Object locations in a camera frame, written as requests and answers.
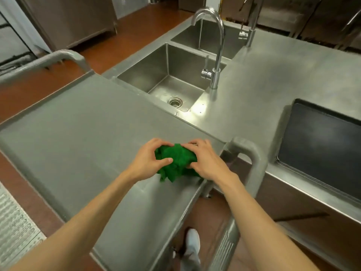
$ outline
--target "shoe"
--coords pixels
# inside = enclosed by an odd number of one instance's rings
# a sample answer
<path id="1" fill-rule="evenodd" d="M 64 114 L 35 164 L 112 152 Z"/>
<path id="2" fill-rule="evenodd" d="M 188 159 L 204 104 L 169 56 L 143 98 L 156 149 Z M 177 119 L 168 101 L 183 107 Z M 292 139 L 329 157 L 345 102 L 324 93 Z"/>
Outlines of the shoe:
<path id="1" fill-rule="evenodd" d="M 186 235 L 186 252 L 184 254 L 190 255 L 195 252 L 198 255 L 200 249 L 201 241 L 199 239 L 197 230 L 194 228 L 188 229 Z"/>

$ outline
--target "crumpled green rag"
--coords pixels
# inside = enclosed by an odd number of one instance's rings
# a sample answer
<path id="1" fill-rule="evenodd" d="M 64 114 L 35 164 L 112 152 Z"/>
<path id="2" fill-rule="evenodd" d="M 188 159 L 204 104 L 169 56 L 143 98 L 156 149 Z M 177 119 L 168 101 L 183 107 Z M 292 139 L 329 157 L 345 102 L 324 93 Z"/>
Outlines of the crumpled green rag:
<path id="1" fill-rule="evenodd" d="M 155 150 L 157 160 L 164 158 L 172 158 L 171 164 L 162 167 L 157 174 L 160 174 L 160 181 L 164 182 L 168 178 L 174 182 L 182 175 L 186 176 L 199 176 L 194 169 L 186 168 L 190 163 L 197 161 L 197 156 L 190 150 L 184 148 L 179 143 L 174 146 L 162 145 Z"/>

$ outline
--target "gray pants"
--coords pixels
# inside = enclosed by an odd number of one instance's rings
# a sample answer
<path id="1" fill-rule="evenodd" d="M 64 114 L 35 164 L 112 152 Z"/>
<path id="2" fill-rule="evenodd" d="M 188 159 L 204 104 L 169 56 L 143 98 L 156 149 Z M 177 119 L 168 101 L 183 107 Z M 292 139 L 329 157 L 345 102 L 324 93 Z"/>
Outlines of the gray pants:
<path id="1" fill-rule="evenodd" d="M 180 261 L 180 271 L 201 271 L 201 264 L 196 251 L 187 252 Z"/>

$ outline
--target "sink basin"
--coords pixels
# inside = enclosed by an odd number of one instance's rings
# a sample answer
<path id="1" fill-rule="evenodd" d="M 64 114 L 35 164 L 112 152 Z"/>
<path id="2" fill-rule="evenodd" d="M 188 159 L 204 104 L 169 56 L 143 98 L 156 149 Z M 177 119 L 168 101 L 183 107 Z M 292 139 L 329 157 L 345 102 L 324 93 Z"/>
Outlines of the sink basin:
<path id="1" fill-rule="evenodd" d="M 118 78 L 186 112 L 210 84 L 201 78 L 204 63 L 202 56 L 164 44 Z M 210 59 L 207 69 L 212 68 Z"/>
<path id="2" fill-rule="evenodd" d="M 225 58 L 233 59 L 246 43 L 244 40 L 238 39 L 240 32 L 238 28 L 224 25 L 224 29 L 226 37 L 222 55 Z M 217 23 L 202 19 L 195 26 L 190 26 L 173 37 L 171 41 L 216 54 L 219 47 L 219 29 Z"/>

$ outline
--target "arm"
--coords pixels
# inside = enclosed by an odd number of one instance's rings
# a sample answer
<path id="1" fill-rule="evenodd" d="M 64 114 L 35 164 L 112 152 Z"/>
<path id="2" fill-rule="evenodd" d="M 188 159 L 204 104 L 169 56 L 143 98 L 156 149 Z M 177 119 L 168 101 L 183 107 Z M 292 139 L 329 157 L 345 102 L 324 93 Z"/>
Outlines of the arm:
<path id="1" fill-rule="evenodd" d="M 171 158 L 156 160 L 154 150 L 173 144 L 152 139 L 143 145 L 134 161 L 102 193 L 64 224 L 51 237 L 27 253 L 10 271 L 69 270 L 92 250 L 111 215 L 138 181 L 152 177 Z"/>
<path id="2" fill-rule="evenodd" d="M 213 180 L 224 192 L 257 270 L 318 270 L 247 193 L 238 176 L 215 154 L 208 140 L 196 139 L 182 146 L 197 155 L 198 161 L 190 166 L 201 177 Z"/>

